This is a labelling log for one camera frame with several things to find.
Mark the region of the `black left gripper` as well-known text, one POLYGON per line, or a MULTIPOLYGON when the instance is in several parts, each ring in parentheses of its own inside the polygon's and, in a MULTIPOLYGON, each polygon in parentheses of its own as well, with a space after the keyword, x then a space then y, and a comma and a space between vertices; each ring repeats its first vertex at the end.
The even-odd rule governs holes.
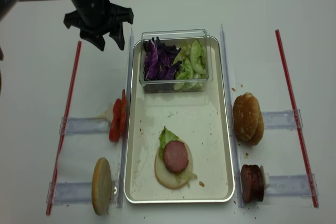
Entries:
POLYGON ((123 23, 133 23, 134 14, 131 8, 111 3, 109 0, 71 0, 76 10, 66 14, 64 24, 79 28, 80 38, 92 43, 100 51, 104 51, 103 35, 116 42, 120 50, 124 50, 123 23))

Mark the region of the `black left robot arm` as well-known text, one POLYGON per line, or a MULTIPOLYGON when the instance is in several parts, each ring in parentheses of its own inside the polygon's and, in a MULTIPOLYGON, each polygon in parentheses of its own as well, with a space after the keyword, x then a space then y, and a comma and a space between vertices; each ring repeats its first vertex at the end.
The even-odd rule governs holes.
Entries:
MULTIPOLYGON (((20 0, 1 0, 1 17, 20 0)), ((64 25, 80 30, 80 38, 92 43, 99 50, 105 47, 104 35, 116 42, 120 50, 124 49, 123 23, 133 23, 131 8, 111 3, 109 0, 71 0, 75 11, 67 13, 64 25)))

